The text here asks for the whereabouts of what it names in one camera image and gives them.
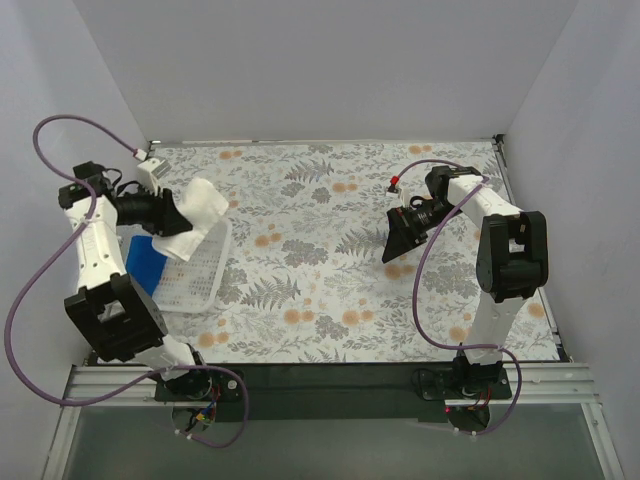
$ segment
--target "blue cloth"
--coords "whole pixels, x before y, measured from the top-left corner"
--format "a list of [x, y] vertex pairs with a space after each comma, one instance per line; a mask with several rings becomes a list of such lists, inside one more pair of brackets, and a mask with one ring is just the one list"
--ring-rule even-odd
[[166, 263], [167, 257], [156, 252], [151, 246], [150, 236], [133, 236], [125, 268], [149, 296], [153, 295], [160, 283]]

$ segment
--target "white plastic tray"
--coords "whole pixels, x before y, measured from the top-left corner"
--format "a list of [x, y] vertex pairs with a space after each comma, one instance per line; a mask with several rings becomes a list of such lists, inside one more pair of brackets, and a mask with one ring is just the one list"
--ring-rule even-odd
[[[149, 235], [140, 227], [118, 227], [126, 263], [131, 237]], [[216, 223], [188, 262], [168, 259], [153, 300], [164, 312], [201, 313], [209, 309], [220, 287], [229, 256], [231, 222]]]

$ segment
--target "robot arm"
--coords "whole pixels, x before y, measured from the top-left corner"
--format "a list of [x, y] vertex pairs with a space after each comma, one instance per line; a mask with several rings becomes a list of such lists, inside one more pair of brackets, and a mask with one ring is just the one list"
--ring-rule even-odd
[[[141, 164], [143, 171], [149, 161], [159, 162], [147, 160]], [[139, 224], [160, 236], [176, 235], [193, 226], [175, 207], [171, 191], [157, 188], [153, 175], [147, 177], [147, 188], [117, 197], [103, 172], [104, 168], [93, 162], [74, 168], [75, 176], [96, 190], [98, 200], [90, 223], [76, 242], [77, 291], [65, 299], [65, 310], [103, 360], [135, 360], [153, 369], [167, 368], [156, 378], [158, 382], [174, 393], [201, 398], [211, 388], [207, 372], [170, 370], [174, 365], [203, 364], [200, 354], [168, 334], [156, 304], [127, 274], [116, 236], [117, 225]], [[89, 192], [76, 184], [68, 185], [59, 190], [58, 201], [72, 228], [78, 228], [89, 209]]]
[[[482, 182], [476, 169], [434, 167], [425, 182], [431, 199], [414, 197], [412, 208], [387, 212], [389, 237], [383, 262], [406, 253], [427, 240], [427, 232]], [[395, 184], [389, 191], [396, 193]], [[417, 205], [414, 200], [420, 198]], [[482, 288], [480, 304], [464, 345], [503, 345], [520, 308], [548, 277], [546, 221], [540, 212], [523, 212], [488, 187], [479, 190], [462, 207], [481, 229], [476, 276]], [[496, 372], [502, 353], [495, 349], [464, 350], [463, 376]]]

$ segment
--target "floral tablecloth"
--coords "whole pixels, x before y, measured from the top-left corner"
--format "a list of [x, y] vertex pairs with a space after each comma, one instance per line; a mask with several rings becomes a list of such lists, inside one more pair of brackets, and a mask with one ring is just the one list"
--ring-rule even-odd
[[[178, 193], [194, 176], [229, 200], [233, 242], [214, 307], [165, 314], [170, 332], [208, 362], [402, 362], [450, 360], [427, 344], [411, 316], [414, 273], [423, 248], [384, 265], [385, 197], [391, 176], [411, 161], [472, 165], [505, 196], [489, 142], [438, 144], [161, 147]], [[429, 168], [403, 177], [427, 194]], [[458, 343], [479, 299], [479, 231], [463, 215], [436, 242], [421, 280], [420, 318], [438, 341]], [[518, 315], [506, 345], [522, 360], [555, 360], [538, 295]]]

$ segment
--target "table surface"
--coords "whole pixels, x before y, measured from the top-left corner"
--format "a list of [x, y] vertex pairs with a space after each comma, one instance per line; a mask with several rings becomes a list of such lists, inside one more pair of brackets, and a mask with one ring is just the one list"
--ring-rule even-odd
[[[489, 142], [160, 147], [172, 164], [163, 182], [178, 194], [194, 176], [229, 200], [233, 241], [209, 311], [166, 313], [170, 333], [207, 362], [446, 361], [411, 315], [415, 269], [424, 248], [384, 265], [384, 196], [391, 176], [421, 158], [471, 165], [507, 192]], [[403, 177], [427, 195], [428, 166]], [[464, 215], [435, 243], [420, 282], [420, 319], [435, 340], [456, 344], [478, 305], [479, 230]], [[536, 294], [518, 314], [506, 346], [521, 360], [557, 360]]]

